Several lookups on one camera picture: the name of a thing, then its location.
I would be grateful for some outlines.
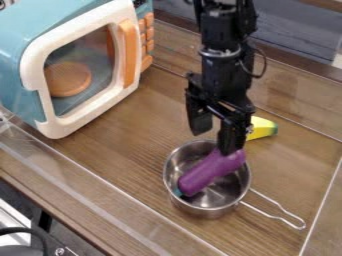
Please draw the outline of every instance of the stainless steel pot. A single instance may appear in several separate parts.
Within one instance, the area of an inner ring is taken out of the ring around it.
[[[163,170],[163,181],[170,192],[174,205],[196,217],[215,219],[234,210],[238,204],[242,204],[263,216],[285,222],[294,229],[305,229],[305,221],[297,215],[286,211],[278,202],[250,187],[251,171],[247,164],[245,164],[232,174],[216,178],[195,196],[186,197],[179,195],[179,177],[210,154],[215,145],[215,141],[211,140],[192,141],[176,148],[168,156]],[[266,213],[255,206],[242,201],[249,191],[273,203],[299,225],[279,216]]]

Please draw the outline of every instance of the purple object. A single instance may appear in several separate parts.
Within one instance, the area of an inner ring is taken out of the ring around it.
[[[186,196],[194,196],[216,177],[222,177],[245,164],[246,154],[238,150],[228,156],[223,156],[218,148],[208,156],[186,172],[178,180],[178,188]]]

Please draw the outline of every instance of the black cable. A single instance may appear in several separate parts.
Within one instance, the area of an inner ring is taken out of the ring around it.
[[[239,60],[239,63],[241,63],[241,67],[243,69],[243,71],[253,77],[253,78],[262,78],[265,73],[266,73],[266,70],[267,70],[267,57],[266,57],[266,54],[263,52],[263,50],[261,50],[259,48],[254,48],[254,50],[262,55],[263,57],[263,69],[262,69],[262,72],[259,75],[257,74],[253,74],[253,72],[246,68],[245,64],[243,64],[243,61]]]
[[[43,245],[43,256],[48,256],[48,243],[45,237],[37,232],[36,230],[32,230],[29,228],[20,228],[20,227],[13,227],[13,228],[3,228],[0,229],[0,236],[9,235],[13,233],[28,233],[33,236],[36,236]]]

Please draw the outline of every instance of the pot handle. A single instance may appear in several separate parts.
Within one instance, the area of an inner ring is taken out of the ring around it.
[[[275,201],[273,200],[270,197],[267,197],[266,195],[263,195],[261,192],[258,192],[255,189],[250,188],[250,191],[257,194],[261,198],[263,198],[266,201],[269,201],[271,204],[274,204],[281,211],[290,216],[291,218],[297,219],[301,222],[301,225],[294,224],[291,221],[289,221],[287,219],[271,215],[269,213],[266,213],[263,210],[261,210],[259,208],[257,208],[255,206],[250,205],[249,203],[241,201],[239,203],[245,206],[247,206],[251,210],[254,210],[255,212],[258,212],[259,214],[262,214],[265,217],[270,218],[270,219],[275,219],[282,221],[283,223],[286,223],[291,228],[297,229],[297,230],[303,230],[306,228],[306,222],[303,221],[302,218],[299,218],[295,214],[293,214],[291,212],[289,212],[283,206]]]

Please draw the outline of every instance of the toy microwave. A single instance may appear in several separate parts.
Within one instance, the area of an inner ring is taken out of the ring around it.
[[[138,88],[152,63],[152,0],[3,1],[0,102],[48,138]]]

